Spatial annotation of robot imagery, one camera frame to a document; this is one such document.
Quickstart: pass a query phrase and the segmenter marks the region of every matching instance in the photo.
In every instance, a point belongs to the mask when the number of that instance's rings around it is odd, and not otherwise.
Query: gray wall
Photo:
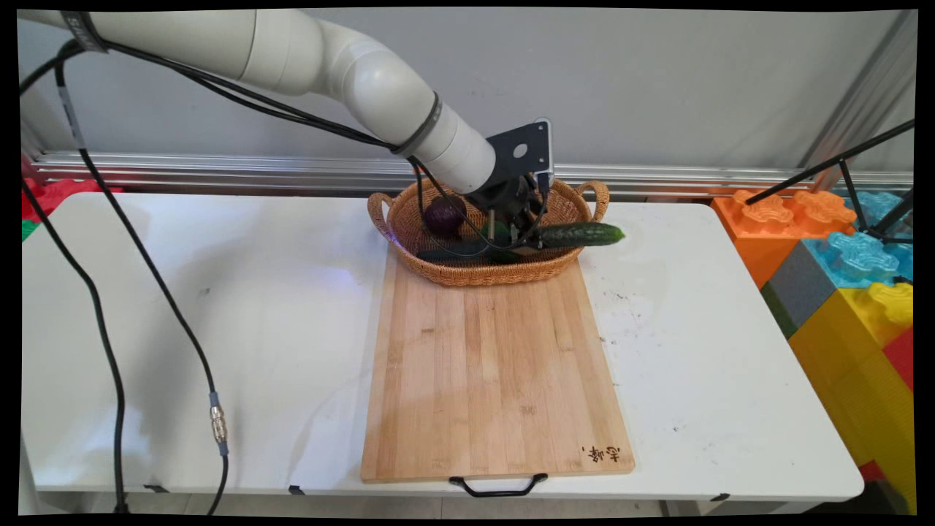
[[[551,118],[557,163],[764,168],[798,164],[897,15],[537,7],[305,11],[382,41],[485,135]],[[69,38],[33,22],[18,21],[17,28],[21,77]],[[174,72],[115,52],[81,56],[66,75],[92,151],[389,157],[243,109]],[[323,96],[274,96],[352,124],[344,108]],[[914,92],[909,100],[900,110],[914,114]],[[74,149],[51,79],[21,102],[21,110],[49,149]],[[894,145],[888,156],[860,161],[887,168],[889,157],[905,153]]]
[[[876,133],[885,132],[915,118],[915,82],[899,98],[889,117]],[[866,171],[913,171],[915,130],[910,130],[858,155],[851,167]]]

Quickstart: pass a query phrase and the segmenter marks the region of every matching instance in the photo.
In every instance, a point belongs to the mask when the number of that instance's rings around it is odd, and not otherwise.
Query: basket handle
[[[392,243],[393,234],[390,233],[390,227],[386,225],[386,219],[383,218],[383,203],[393,206],[393,198],[380,192],[371,194],[367,198],[367,211],[370,213],[370,221],[373,221],[373,226],[380,231],[387,241]]]
[[[587,190],[594,191],[597,196],[594,215],[591,218],[591,221],[595,223],[600,222],[604,218],[604,212],[607,211],[607,205],[611,202],[611,191],[607,188],[607,184],[604,184],[600,181],[587,181],[581,183],[575,188],[575,192],[578,192],[579,196],[583,196],[584,192]]]

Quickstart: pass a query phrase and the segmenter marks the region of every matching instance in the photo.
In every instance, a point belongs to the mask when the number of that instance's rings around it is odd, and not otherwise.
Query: orange foam block
[[[854,211],[829,192],[799,191],[791,199],[769,196],[747,205],[755,194],[739,190],[712,200],[727,235],[741,255],[757,288],[762,288],[801,239],[824,239],[831,232],[852,233]]]

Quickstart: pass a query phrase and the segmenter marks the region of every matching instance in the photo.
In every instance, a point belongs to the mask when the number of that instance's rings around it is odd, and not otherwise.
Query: black handle
[[[467,491],[467,494],[471,497],[522,497],[528,495],[530,491],[539,483],[549,478],[545,473],[540,473],[537,475],[532,475],[532,480],[529,481],[529,486],[526,486],[525,489],[520,489],[518,491],[475,491],[468,486],[468,483],[465,482],[465,478],[462,476],[453,476],[448,479],[448,482],[456,486],[460,486]]]

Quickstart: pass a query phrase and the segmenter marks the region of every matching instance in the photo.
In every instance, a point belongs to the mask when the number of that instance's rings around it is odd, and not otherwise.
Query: metal frame
[[[918,9],[903,9],[803,156],[800,168],[814,166],[848,144],[873,137],[885,124],[915,82],[918,29]],[[823,168],[815,177],[813,191],[831,190],[840,177],[838,167]]]
[[[363,196],[400,192],[412,184],[412,168],[396,159],[324,159],[149,153],[94,153],[94,163],[111,184],[143,191],[248,195]],[[90,180],[77,152],[40,153],[30,168],[42,182]],[[598,179],[618,200],[628,198],[730,197],[762,191],[796,175],[794,169],[641,167],[556,164],[555,176],[568,184]],[[909,172],[854,172],[859,190],[904,192]],[[809,183],[784,191],[810,190]]]

